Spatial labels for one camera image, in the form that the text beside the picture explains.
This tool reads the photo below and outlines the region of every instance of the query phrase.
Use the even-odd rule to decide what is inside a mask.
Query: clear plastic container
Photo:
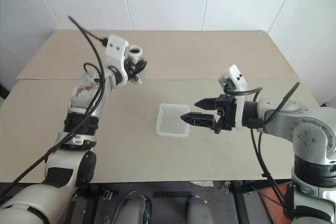
[[[156,122],[156,132],[161,136],[187,137],[189,124],[181,115],[190,112],[189,105],[161,103]]]

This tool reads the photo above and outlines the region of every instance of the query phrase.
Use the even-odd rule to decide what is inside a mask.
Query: table surface
[[[97,131],[93,182],[261,179],[249,131],[191,127],[187,138],[156,134],[160,103],[189,104],[223,91],[216,79],[232,64],[260,97],[281,98],[298,80],[262,31],[95,31],[141,45],[148,60],[146,81],[117,87],[107,99]],[[104,48],[98,51],[103,56]],[[0,108],[0,181],[10,182],[54,144],[62,130],[72,89],[92,50],[75,30],[57,30],[19,75]],[[301,85],[293,99],[317,105]],[[292,144],[265,136],[264,157],[274,178],[289,178]],[[23,182],[43,180],[43,164]]]

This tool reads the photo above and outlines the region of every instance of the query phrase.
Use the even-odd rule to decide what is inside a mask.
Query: robotic arm
[[[293,143],[295,163],[292,182],[287,186],[285,215],[295,224],[334,223],[336,210],[336,110],[308,108],[300,102],[274,99],[246,101],[247,83],[233,65],[219,78],[227,94],[195,103],[211,114],[190,112],[181,116],[186,123],[208,127],[216,134],[236,127],[257,129]],[[283,103],[277,113],[274,111]]]
[[[96,165],[92,148],[96,145],[95,132],[103,104],[117,85],[123,86],[128,81],[141,83],[140,75],[146,66],[140,47],[130,46],[114,35],[107,42],[106,62],[101,102],[74,137],[49,155],[45,180],[26,187],[1,206],[1,223],[58,223],[76,190],[92,180]],[[99,73],[89,72],[86,67],[85,70],[80,85],[72,92],[64,130],[58,134],[56,143],[82,121],[99,88]]]

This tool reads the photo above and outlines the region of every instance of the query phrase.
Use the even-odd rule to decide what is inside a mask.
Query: white wall
[[[54,29],[265,30],[319,102],[336,91],[336,0],[0,0],[0,81],[15,77]],[[323,73],[311,80],[311,66]]]

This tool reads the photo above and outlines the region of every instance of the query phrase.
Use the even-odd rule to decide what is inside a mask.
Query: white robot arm
[[[142,49],[115,35],[108,39],[106,63],[105,89],[99,105],[76,134],[48,156],[45,180],[26,187],[1,206],[1,223],[58,223],[78,187],[92,180],[96,165],[92,148],[96,145],[95,131],[104,101],[117,85],[141,83],[140,74],[146,66]],[[91,64],[85,64],[80,85],[72,92],[64,130],[58,134],[56,144],[83,120],[88,106],[97,102],[100,75],[97,68],[87,71],[88,65]]]
[[[282,199],[285,215],[295,224],[334,223],[336,110],[308,108],[300,102],[288,100],[299,83],[283,100],[261,99],[257,102],[256,95],[253,101],[246,101],[245,95],[258,93],[262,88],[247,90],[247,83],[235,65],[226,70],[219,83],[226,94],[195,103],[205,110],[217,110],[218,121],[211,114],[196,112],[182,115],[181,119],[190,125],[209,127],[217,134],[233,127],[238,130],[247,127],[252,136],[253,129],[257,129],[292,142],[295,164],[292,182]],[[264,176],[272,179],[268,171],[264,171]]]

